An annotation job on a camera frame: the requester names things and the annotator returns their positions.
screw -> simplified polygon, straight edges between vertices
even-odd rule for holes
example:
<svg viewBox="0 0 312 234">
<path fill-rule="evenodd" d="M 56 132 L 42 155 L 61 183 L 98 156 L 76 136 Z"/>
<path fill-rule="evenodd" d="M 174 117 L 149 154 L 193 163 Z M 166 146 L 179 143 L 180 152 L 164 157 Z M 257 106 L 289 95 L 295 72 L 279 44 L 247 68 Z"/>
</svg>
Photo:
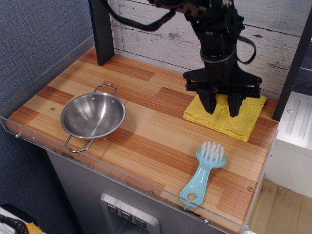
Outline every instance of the screw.
<svg viewBox="0 0 312 234">
<path fill-rule="evenodd" d="M 247 189 L 248 189 L 249 192 L 253 192 L 254 191 L 254 188 L 252 186 L 249 186 Z"/>
<path fill-rule="evenodd" d="M 204 223 L 205 225 L 208 225 L 208 224 L 209 224 L 209 220 L 204 219 L 204 220 L 203 220 L 203 223 Z"/>
</svg>

white wood plank wall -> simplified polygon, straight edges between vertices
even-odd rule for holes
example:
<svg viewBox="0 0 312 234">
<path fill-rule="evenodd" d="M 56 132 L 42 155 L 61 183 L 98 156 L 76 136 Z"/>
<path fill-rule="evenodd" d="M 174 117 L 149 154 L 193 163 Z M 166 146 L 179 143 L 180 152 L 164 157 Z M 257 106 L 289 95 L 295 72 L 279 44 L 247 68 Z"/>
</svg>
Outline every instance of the white wood plank wall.
<svg viewBox="0 0 312 234">
<path fill-rule="evenodd" d="M 108 0 L 124 17 L 148 24 L 168 10 L 156 8 L 147 0 Z M 241 35 L 253 40 L 257 56 L 250 65 L 239 66 L 263 79 L 263 95 L 278 99 L 308 18 L 311 0 L 235 0 L 245 30 Z M 200 43 L 181 13 L 159 30 L 144 32 L 112 19 L 115 53 L 128 58 L 185 72 L 204 67 L 199 56 Z M 241 42 L 238 55 L 247 60 L 253 48 Z"/>
</svg>

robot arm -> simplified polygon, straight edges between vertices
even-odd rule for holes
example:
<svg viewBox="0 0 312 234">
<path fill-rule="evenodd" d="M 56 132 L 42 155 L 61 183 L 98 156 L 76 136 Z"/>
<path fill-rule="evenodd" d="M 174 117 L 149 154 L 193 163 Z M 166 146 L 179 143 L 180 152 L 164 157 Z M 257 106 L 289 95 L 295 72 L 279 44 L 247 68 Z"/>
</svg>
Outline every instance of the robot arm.
<svg viewBox="0 0 312 234">
<path fill-rule="evenodd" d="M 106 0 L 103 4 L 109 7 Z M 242 62 L 236 53 L 237 40 L 241 40 L 254 47 L 253 56 L 247 61 L 249 64 L 255 57 L 255 44 L 240 36 L 244 29 L 244 18 L 239 16 L 233 0 L 149 0 L 156 7 L 170 9 L 160 20 L 149 25 L 134 25 L 133 21 L 111 15 L 121 23 L 146 30 L 155 31 L 163 23 L 171 19 L 175 12 L 183 13 L 198 39 L 200 40 L 200 56 L 205 67 L 188 71 L 183 74 L 186 79 L 186 89 L 196 91 L 209 113 L 216 107 L 215 96 L 228 95 L 230 114 L 239 114 L 242 101 L 246 97 L 259 98 L 262 79 L 241 70 L 237 64 Z"/>
</svg>

wooden floor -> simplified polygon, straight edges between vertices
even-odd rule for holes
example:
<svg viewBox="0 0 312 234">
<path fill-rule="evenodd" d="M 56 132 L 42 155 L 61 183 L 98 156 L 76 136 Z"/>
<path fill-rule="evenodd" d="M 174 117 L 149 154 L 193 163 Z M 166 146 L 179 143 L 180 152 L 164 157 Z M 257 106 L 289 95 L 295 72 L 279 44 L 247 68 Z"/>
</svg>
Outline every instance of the wooden floor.
<svg viewBox="0 0 312 234">
<path fill-rule="evenodd" d="M 312 198 L 265 180 L 251 218 L 256 234 L 312 233 Z"/>
</svg>

blue fabric wall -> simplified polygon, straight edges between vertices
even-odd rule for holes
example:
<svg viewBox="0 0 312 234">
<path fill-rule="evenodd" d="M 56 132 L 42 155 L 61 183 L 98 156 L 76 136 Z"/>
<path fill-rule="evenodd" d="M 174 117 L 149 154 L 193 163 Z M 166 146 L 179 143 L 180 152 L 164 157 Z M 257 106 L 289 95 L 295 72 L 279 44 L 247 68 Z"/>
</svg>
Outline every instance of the blue fabric wall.
<svg viewBox="0 0 312 234">
<path fill-rule="evenodd" d="M 87 0 L 0 1 L 0 115 L 9 115 L 92 44 Z M 0 205 L 33 216 L 50 234 L 78 229 L 45 152 L 0 128 Z"/>
</svg>

